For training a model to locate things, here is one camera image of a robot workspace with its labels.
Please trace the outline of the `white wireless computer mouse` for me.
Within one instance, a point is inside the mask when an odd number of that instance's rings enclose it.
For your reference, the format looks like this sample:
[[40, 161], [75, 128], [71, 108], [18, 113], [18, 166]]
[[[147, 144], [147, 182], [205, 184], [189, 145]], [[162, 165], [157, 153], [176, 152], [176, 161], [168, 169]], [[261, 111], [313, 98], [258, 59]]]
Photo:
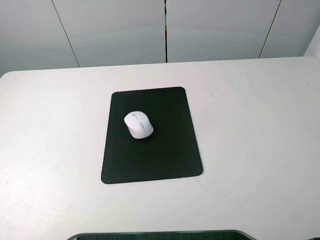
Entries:
[[124, 117], [124, 123], [131, 136], [138, 140], [145, 139], [154, 132], [154, 128], [149, 118], [142, 111], [132, 111], [128, 113]]

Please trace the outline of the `black rectangular mouse pad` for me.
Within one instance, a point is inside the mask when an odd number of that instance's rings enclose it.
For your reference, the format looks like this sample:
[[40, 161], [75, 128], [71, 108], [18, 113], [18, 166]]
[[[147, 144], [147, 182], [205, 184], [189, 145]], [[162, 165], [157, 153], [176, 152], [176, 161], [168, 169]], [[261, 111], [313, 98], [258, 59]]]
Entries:
[[[153, 133], [135, 139], [125, 116], [141, 111]], [[111, 96], [101, 181], [120, 184], [195, 177], [203, 165], [186, 90], [181, 86], [114, 92]]]

